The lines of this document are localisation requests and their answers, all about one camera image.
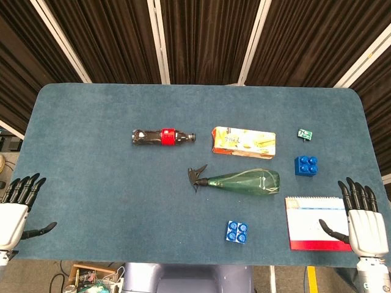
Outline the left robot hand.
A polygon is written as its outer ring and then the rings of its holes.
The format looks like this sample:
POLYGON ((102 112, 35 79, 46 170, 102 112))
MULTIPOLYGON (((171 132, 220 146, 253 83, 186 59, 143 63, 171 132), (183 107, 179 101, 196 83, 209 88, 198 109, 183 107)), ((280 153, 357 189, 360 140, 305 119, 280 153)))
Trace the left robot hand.
POLYGON ((13 180, 1 200, 1 251, 12 251, 21 240, 50 232, 57 225, 51 222, 44 228, 25 230, 25 224, 40 188, 46 178, 39 173, 13 180))

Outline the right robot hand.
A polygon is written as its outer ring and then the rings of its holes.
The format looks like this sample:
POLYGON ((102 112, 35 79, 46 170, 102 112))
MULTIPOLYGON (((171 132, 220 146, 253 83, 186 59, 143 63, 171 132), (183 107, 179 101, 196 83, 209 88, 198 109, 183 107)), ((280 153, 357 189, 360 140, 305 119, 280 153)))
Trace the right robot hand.
POLYGON ((323 231, 330 237, 350 245, 360 258, 381 258, 388 254, 386 226, 373 190, 350 177, 346 178, 345 183, 339 181, 338 186, 342 193, 349 234, 333 231, 320 219, 323 231))

